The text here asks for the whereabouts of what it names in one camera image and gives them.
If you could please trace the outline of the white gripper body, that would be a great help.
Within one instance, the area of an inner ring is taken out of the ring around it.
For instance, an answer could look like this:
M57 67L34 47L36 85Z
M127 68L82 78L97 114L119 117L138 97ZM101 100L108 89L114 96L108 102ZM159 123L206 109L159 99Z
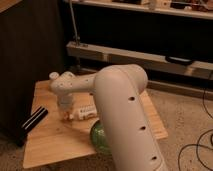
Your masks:
M67 120L67 115L73 114L72 97L60 97L57 101L57 105L61 120Z

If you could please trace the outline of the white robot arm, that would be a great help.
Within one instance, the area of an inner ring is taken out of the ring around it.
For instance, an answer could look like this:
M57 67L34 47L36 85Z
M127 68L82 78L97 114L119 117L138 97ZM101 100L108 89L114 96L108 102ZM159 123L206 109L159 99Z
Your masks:
M148 77L142 67L112 65L82 76L52 72L49 78L61 108L72 104L75 92L93 95L117 171L168 171L143 109Z

